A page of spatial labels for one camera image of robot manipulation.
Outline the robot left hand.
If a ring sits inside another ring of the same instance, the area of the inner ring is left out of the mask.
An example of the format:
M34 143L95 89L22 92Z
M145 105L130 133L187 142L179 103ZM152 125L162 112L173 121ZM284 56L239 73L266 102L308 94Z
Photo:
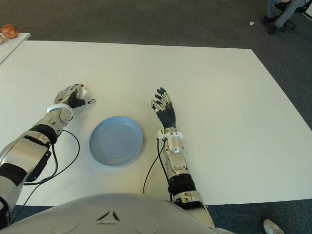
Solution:
M78 108L84 105L90 105L96 102L93 98L83 97L84 85L74 84L66 87L64 90L58 92L54 99L54 104L63 103L71 108Z

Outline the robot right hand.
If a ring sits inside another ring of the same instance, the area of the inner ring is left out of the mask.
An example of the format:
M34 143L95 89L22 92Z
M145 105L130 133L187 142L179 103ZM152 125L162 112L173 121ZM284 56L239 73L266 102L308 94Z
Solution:
M176 127L176 115L173 103L167 91L160 87L155 94L156 100L151 100L151 107L162 123L164 129Z

